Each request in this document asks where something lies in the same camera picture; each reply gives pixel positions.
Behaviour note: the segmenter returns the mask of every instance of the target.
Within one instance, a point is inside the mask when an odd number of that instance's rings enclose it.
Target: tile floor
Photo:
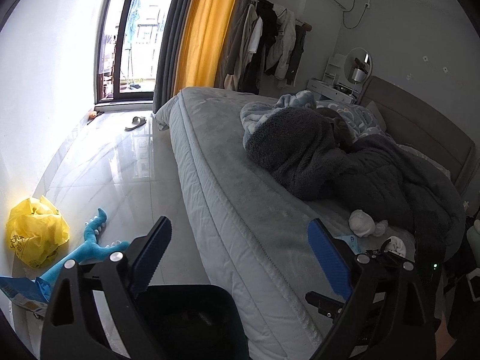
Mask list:
[[[147,124],[124,131],[134,116],[145,116]],[[150,111],[106,112],[72,144],[46,193],[70,226],[64,252],[83,242],[85,221],[98,207],[109,217],[102,246],[145,235],[165,215],[172,222],[172,240],[150,285],[209,283],[183,203],[170,132],[158,131],[152,122]],[[126,355],[103,293],[95,293],[95,300],[112,348]],[[38,355],[41,323],[27,318]]]

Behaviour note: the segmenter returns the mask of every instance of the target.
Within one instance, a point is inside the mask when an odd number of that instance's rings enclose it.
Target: trash can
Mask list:
[[[248,360],[237,306],[212,285],[149,286],[135,304],[172,360]]]

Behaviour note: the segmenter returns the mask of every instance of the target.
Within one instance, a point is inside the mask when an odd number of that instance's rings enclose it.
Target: gray slipper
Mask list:
[[[125,131],[135,130],[137,127],[143,126],[145,123],[147,123],[147,120],[144,116],[134,116],[131,125],[125,127]]]

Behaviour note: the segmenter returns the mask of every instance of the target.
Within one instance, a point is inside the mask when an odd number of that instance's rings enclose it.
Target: cable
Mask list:
[[[367,5],[365,4],[365,8],[363,9],[363,13],[362,13],[362,15],[360,16],[360,20],[358,21],[357,25],[354,26],[354,27],[347,27],[347,26],[345,25],[345,12],[343,12],[343,15],[342,15],[342,16],[343,16],[343,18],[342,18],[343,26],[344,26],[345,28],[347,28],[348,30],[353,30],[354,28],[357,28],[357,27],[359,26],[360,22],[362,21],[362,17],[363,17],[363,15],[365,14],[365,11],[366,11],[366,10],[367,10]]]

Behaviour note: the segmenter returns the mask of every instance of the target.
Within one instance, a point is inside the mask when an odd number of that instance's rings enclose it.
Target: plush toy spike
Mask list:
[[[63,267],[63,264],[67,260],[75,260],[78,263],[81,263],[89,259],[97,259],[103,261],[106,257],[110,256],[115,251],[125,251],[130,243],[127,241],[124,242],[114,242],[106,247],[101,247],[97,244],[97,235],[100,234],[102,229],[105,227],[107,222],[107,214],[101,208],[98,209],[98,216],[96,215],[90,222],[85,223],[85,230],[83,231],[83,239],[85,242],[80,245],[77,249],[71,252],[69,255],[61,259],[54,266],[52,266],[48,271],[46,271],[41,279],[48,282],[51,286],[55,284],[55,281],[60,274],[60,270]]]

